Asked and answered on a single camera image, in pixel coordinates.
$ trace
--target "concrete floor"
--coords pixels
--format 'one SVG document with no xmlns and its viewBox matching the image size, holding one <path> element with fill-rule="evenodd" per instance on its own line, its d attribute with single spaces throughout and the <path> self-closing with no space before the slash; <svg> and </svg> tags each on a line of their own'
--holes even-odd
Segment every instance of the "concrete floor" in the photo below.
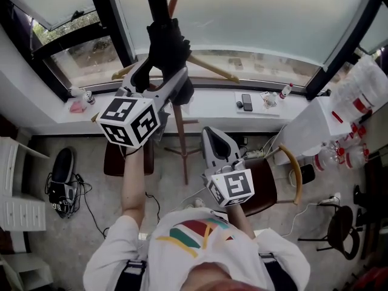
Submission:
<svg viewBox="0 0 388 291">
<path fill-rule="evenodd" d="M 187 137 L 191 148 L 199 146 L 199 138 Z M 249 148 L 261 147 L 268 137 L 249 138 Z M 70 219 L 61 219 L 52 209 L 48 196 L 44 193 L 45 180 L 52 171 L 53 163 L 58 152 L 64 147 L 73 147 L 76 152 L 75 173 L 81 174 L 85 182 L 93 186 L 87 194 L 87 202 L 92 210 L 101 230 L 112 225 L 120 216 L 120 191 L 122 177 L 106 176 L 103 172 L 105 138 L 39 138 L 34 149 L 50 156 L 49 160 L 35 159 L 32 163 L 30 175 L 27 177 L 31 194 L 46 202 L 45 232 L 30 232 L 30 246 L 32 252 L 37 253 L 51 266 L 56 287 L 66 290 L 82 290 L 82 274 L 87 261 L 93 252 L 101 245 L 104 238 L 98 232 L 84 200 L 80 210 Z M 203 187 L 200 174 L 205 169 L 202 155 L 197 153 L 189 157 L 189 185 L 185 186 L 182 177 L 182 165 L 179 156 L 164 151 L 164 146 L 178 147 L 175 137 L 165 137 L 159 147 L 155 147 L 155 171 L 146 176 L 146 191 L 155 195 L 161 205 L 160 216 L 174 209 L 182 199 L 192 195 Z M 290 166 L 274 166 L 273 176 L 278 191 L 278 199 L 292 198 L 295 189 L 288 183 Z M 255 230 L 270 227 L 279 234 L 290 232 L 293 217 L 303 211 L 310 202 L 318 202 L 341 192 L 341 205 L 356 207 L 352 202 L 354 184 L 364 187 L 363 170 L 347 170 L 345 168 L 336 173 L 318 173 L 316 179 L 304 185 L 303 201 L 299 206 L 293 204 L 276 204 L 273 207 L 249 217 Z M 201 197 L 209 207 L 215 203 L 207 190 L 195 197 Z M 146 216 L 141 227 L 141 233 L 148 234 L 156 227 L 156 213 L 158 207 L 154 199 L 147 198 Z M 319 238 L 327 232 L 327 226 L 332 216 L 332 209 L 310 206 L 308 211 L 297 217 L 293 233 L 287 238 L 297 243 L 298 237 Z M 363 234 L 360 233 L 361 245 Z M 311 276 L 307 290 L 332 290 L 342 288 L 350 278 L 352 272 L 362 267 L 360 261 L 361 248 L 358 256 L 347 261 L 336 250 L 317 252 L 317 247 L 324 243 L 299 242 L 300 249 L 311 265 Z"/>
</svg>

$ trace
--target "black window frame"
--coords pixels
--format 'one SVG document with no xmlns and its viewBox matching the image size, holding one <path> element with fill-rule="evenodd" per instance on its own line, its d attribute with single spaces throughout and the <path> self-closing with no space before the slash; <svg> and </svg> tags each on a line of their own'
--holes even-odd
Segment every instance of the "black window frame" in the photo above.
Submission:
<svg viewBox="0 0 388 291">
<path fill-rule="evenodd" d="M 320 67 L 305 87 L 295 85 L 291 93 L 303 95 L 308 100 L 312 100 L 322 94 L 326 84 L 335 76 L 345 62 L 356 62 L 357 57 L 355 57 L 354 51 L 375 19 L 380 5 L 386 1 L 368 0 L 366 8 L 363 10 L 355 28 L 338 51 L 338 54 L 332 59 L 332 62 L 327 68 Z M 120 19 L 115 0 L 93 0 L 93 3 L 100 18 L 99 22 L 77 29 L 41 46 L 37 50 L 31 51 L 28 30 L 26 27 L 22 29 L 23 23 L 18 18 L 15 19 L 14 8 L 16 7 L 9 0 L 0 0 L 0 24 L 8 34 L 8 37 L 38 76 L 64 102 L 71 98 L 69 90 L 66 88 L 70 82 L 52 60 L 51 56 L 55 53 L 87 41 L 110 36 L 123 66 L 138 61 L 136 55 L 132 53 L 130 41 L 125 35 L 125 27 Z M 237 88 L 237 86 L 230 82 L 219 79 L 193 79 L 193 85 L 195 88 Z M 265 89 L 272 92 L 280 92 L 285 85 L 287 84 L 280 82 L 243 80 L 238 88 L 247 90 Z M 97 94 L 114 92 L 119 86 L 121 86 L 121 82 L 116 81 L 91 85 L 87 89 Z"/>
</svg>

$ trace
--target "shirt sleeve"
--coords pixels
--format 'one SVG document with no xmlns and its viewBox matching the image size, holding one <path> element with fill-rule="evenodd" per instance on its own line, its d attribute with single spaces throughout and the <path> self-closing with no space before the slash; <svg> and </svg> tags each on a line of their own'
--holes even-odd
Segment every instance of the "shirt sleeve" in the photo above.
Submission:
<svg viewBox="0 0 388 291">
<path fill-rule="evenodd" d="M 86 291 L 105 291 L 112 278 L 121 273 L 129 259 L 137 259 L 139 227 L 130 216 L 121 216 L 109 228 L 100 248 L 86 265 L 84 288 Z"/>
<path fill-rule="evenodd" d="M 291 276 L 299 291 L 303 291 L 310 278 L 310 264 L 297 245 L 272 229 L 259 232 L 255 238 L 259 253 L 272 253 L 281 267 Z"/>
</svg>

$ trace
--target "smartphone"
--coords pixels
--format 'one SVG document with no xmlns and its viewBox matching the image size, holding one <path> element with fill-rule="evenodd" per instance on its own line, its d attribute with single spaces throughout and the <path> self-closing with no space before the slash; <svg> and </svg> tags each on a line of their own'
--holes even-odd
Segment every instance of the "smartphone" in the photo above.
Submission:
<svg viewBox="0 0 388 291">
<path fill-rule="evenodd" d="M 252 112 L 252 101 L 250 100 L 249 94 L 242 94 L 242 105 L 244 106 L 244 111 L 250 111 Z"/>
</svg>

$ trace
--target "white t-shirt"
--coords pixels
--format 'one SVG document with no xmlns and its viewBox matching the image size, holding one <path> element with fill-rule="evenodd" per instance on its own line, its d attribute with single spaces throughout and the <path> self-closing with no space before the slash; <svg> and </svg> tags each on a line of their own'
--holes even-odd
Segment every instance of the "white t-shirt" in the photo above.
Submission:
<svg viewBox="0 0 388 291">
<path fill-rule="evenodd" d="M 232 279 L 274 290 L 259 253 L 272 253 L 304 290 L 310 265 L 296 245 L 271 229 L 250 239 L 209 209 L 185 209 L 160 220 L 152 233 L 148 255 L 138 250 L 139 229 L 135 220 L 121 216 L 87 264 L 86 291 L 111 291 L 129 259 L 147 260 L 141 290 L 180 290 L 187 275 L 202 263 L 217 263 Z"/>
</svg>

